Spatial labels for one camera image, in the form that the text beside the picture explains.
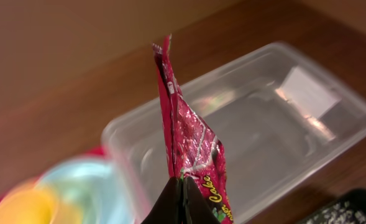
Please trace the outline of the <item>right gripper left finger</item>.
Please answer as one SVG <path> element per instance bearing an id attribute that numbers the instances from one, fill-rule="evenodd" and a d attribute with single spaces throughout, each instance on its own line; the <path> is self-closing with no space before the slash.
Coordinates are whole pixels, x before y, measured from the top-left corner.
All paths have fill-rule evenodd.
<path id="1" fill-rule="evenodd" d="M 142 224 L 180 224 L 181 182 L 171 177 Z"/>

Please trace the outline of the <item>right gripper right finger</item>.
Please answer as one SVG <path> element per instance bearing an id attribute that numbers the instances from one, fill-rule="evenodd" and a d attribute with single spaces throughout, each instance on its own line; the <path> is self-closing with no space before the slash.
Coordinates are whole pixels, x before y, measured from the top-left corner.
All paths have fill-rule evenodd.
<path id="1" fill-rule="evenodd" d="M 183 223 L 220 224 L 192 177 L 183 181 Z"/>

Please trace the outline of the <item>red snack wrapper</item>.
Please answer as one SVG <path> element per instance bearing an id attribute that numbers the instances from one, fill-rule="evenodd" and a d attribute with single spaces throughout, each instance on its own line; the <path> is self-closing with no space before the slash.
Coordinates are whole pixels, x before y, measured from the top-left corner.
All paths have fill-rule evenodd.
<path id="1" fill-rule="evenodd" d="M 221 224 L 233 223 L 226 190 L 224 146 L 183 99 L 170 62 L 171 39 L 168 35 L 163 45 L 153 45 L 168 174 L 185 183 L 183 207 L 187 221 L 192 222 L 192 216 L 199 213 L 198 209 L 189 207 L 193 201 L 187 198 L 189 190 L 198 189 L 211 219 Z"/>

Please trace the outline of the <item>rice food scraps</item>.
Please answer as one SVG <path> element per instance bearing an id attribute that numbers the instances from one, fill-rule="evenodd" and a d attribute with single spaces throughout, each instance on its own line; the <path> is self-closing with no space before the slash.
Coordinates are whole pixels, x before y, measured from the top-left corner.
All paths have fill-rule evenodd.
<path id="1" fill-rule="evenodd" d="M 350 202 L 337 202 L 305 218 L 304 224 L 366 224 L 366 214 Z"/>

